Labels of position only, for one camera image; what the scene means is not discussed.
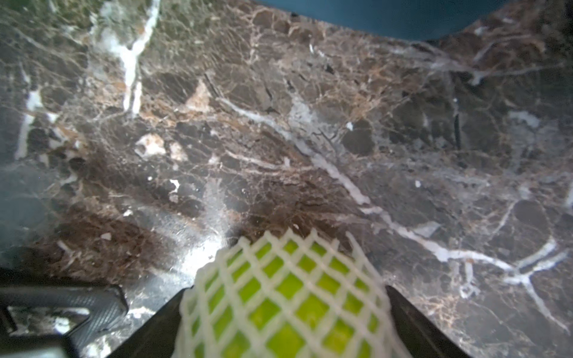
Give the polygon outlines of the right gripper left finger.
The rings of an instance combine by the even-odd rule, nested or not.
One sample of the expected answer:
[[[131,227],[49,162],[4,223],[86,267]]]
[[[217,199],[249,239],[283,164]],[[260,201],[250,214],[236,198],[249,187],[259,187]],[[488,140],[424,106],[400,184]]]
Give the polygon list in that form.
[[[141,328],[124,341],[110,358],[170,358],[181,323],[182,289],[158,310]]]

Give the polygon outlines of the grey bin of foam nets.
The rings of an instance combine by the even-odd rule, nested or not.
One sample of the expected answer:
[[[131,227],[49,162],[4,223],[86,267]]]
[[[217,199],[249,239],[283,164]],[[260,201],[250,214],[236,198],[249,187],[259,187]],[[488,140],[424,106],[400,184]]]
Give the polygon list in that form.
[[[435,40],[503,7],[499,0],[263,0],[262,4],[400,40]]]

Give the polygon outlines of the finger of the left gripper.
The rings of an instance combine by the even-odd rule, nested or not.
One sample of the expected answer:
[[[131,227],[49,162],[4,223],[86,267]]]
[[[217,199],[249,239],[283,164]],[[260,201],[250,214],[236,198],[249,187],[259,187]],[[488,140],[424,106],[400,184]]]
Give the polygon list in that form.
[[[13,335],[16,324],[9,307],[82,308],[87,318],[65,334],[31,337]],[[1,269],[1,356],[78,357],[113,324],[125,317],[128,303],[120,286],[73,279],[42,277]]]

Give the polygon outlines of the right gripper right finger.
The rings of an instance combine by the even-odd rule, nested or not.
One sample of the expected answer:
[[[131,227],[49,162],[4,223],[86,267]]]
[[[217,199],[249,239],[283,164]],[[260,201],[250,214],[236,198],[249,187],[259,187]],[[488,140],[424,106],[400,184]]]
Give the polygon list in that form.
[[[397,289],[386,285],[400,340],[412,357],[470,358]]]

